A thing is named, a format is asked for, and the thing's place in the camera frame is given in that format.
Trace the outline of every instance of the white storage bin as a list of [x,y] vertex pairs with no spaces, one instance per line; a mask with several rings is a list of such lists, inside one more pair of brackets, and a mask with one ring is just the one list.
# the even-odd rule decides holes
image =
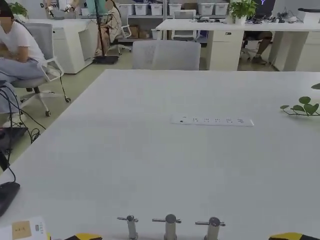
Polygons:
[[229,3],[216,3],[215,4],[215,15],[227,15]]
[[135,15],[147,15],[148,3],[135,3]]
[[214,3],[208,2],[208,3],[199,3],[198,9],[200,15],[212,15],[212,12],[214,11]]
[[127,9],[128,10],[128,15],[134,15],[135,14],[135,6],[132,3],[128,4],[119,4],[119,10],[121,9]]
[[182,4],[180,3],[171,3],[169,4],[169,15],[173,16],[174,15],[174,10],[181,10]]
[[153,16],[162,15],[162,4],[151,4],[151,14]]
[[157,40],[158,39],[158,34],[160,33],[160,30],[151,29],[151,31],[152,31],[152,38],[154,40]]

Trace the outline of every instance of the potted plant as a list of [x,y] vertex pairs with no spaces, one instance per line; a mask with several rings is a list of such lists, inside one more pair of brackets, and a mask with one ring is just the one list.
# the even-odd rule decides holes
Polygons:
[[231,16],[235,19],[235,24],[244,25],[247,18],[256,13],[257,3],[254,0],[234,1],[230,4]]
[[25,22],[28,16],[28,11],[22,6],[20,3],[9,3],[9,7],[12,13],[15,15],[16,18]]

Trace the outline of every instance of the chair backrest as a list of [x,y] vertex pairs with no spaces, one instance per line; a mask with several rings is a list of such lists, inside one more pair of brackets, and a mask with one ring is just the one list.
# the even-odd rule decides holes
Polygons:
[[156,42],[153,70],[199,70],[200,43],[174,40]]
[[[173,19],[193,19],[196,17],[197,11],[195,9],[192,10],[174,10],[173,11]],[[171,34],[171,39],[175,38],[197,38],[197,31],[191,30],[173,30]]]
[[26,22],[25,27],[29,30],[46,60],[52,59],[54,54],[54,30],[52,24]]
[[196,17],[197,11],[192,10],[174,10],[173,19],[193,19]]
[[188,41],[135,41],[133,69],[199,70],[201,44]]
[[132,68],[152,69],[157,40],[135,41],[132,45]]
[[121,14],[121,26],[128,26],[129,10],[127,7],[118,7]]

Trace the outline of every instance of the leaf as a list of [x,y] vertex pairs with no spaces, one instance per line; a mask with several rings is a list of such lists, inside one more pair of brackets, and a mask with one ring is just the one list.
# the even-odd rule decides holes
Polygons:
[[316,103],[313,107],[314,107],[315,111],[317,111],[319,108],[319,103]]
[[289,105],[283,105],[280,107],[280,109],[284,110],[284,109],[287,109],[289,107]]
[[304,108],[300,105],[294,105],[292,109],[295,111],[305,112]]
[[313,85],[311,88],[316,89],[316,90],[320,90],[320,83]]
[[316,108],[311,104],[305,104],[304,109],[310,115],[313,115],[316,112]]
[[308,103],[310,103],[310,101],[311,101],[311,98],[308,96],[302,96],[299,98],[299,102],[301,104],[308,104]]

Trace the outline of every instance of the paper label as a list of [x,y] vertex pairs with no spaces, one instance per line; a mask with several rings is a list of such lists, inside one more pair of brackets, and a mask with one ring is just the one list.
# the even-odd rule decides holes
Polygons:
[[30,221],[18,221],[12,224],[12,240],[31,237]]

